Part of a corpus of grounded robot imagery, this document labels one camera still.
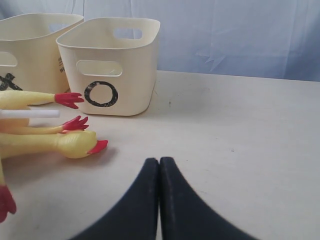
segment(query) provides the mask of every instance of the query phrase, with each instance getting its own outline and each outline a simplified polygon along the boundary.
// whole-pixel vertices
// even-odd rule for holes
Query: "blue fabric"
[[[75,13],[161,22],[158,69],[318,81],[319,0],[1,0],[0,17]]]

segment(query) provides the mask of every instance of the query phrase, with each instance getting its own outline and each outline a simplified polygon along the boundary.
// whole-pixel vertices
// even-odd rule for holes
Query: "black x symbol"
[[[8,88],[11,88],[12,90],[22,91],[22,88],[12,82],[13,79],[15,79],[15,76],[13,76],[11,73],[7,73],[5,77],[0,76],[0,91],[7,90]]]

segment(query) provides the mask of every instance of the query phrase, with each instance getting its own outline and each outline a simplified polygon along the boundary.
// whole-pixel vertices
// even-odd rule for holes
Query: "cream plastic basket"
[[[56,39],[83,21],[81,15],[56,13],[1,20],[0,91],[66,92],[69,85]],[[59,25],[64,27],[52,31]]]
[[[142,37],[119,38],[118,30],[140,30]],[[157,76],[160,22],[103,17],[57,38],[70,90],[83,94],[86,114],[133,116],[150,104]]]

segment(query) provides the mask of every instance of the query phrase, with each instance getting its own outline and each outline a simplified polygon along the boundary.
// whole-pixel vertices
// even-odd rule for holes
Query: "black o symbol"
[[[90,98],[90,93],[92,91],[92,89],[94,89],[97,85],[105,85],[108,86],[109,88],[111,88],[112,90],[112,98],[109,102],[105,102],[105,103],[99,103],[96,101],[93,101]],[[109,82],[106,81],[94,81],[92,83],[90,83],[84,90],[84,98],[87,100],[88,103],[90,103],[93,106],[96,107],[102,107],[102,108],[108,108],[111,107],[112,105],[114,105],[117,101],[118,101],[118,92],[116,90],[116,88],[110,84]]]

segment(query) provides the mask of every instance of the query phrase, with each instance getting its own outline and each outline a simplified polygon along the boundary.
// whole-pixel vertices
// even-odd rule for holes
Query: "tabletop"
[[[18,211],[0,224],[0,239],[66,240],[120,199],[146,158],[166,156],[243,231],[261,240],[317,240],[319,93],[318,82],[159,71],[145,112],[89,116],[88,129],[109,140],[104,152],[2,161]],[[33,126],[85,116],[56,104],[40,108],[58,108],[61,117],[32,119]]]

